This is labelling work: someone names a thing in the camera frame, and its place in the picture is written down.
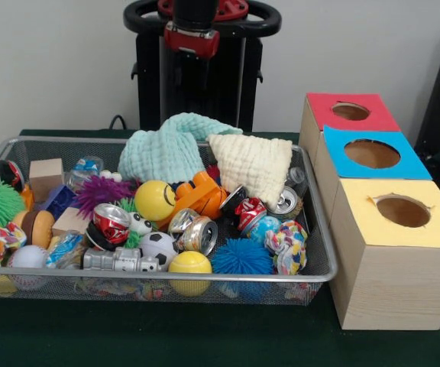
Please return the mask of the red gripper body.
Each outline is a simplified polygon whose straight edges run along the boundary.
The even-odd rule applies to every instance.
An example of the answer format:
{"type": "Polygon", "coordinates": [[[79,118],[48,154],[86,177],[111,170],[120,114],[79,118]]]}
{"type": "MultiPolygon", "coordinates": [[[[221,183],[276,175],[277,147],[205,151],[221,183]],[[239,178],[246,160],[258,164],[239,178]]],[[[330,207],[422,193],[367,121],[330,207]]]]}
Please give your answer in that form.
{"type": "Polygon", "coordinates": [[[179,28],[173,21],[168,21],[164,29],[166,45],[174,52],[186,52],[198,58],[213,58],[220,42],[220,33],[210,29],[207,31],[191,31],[179,28]]]}

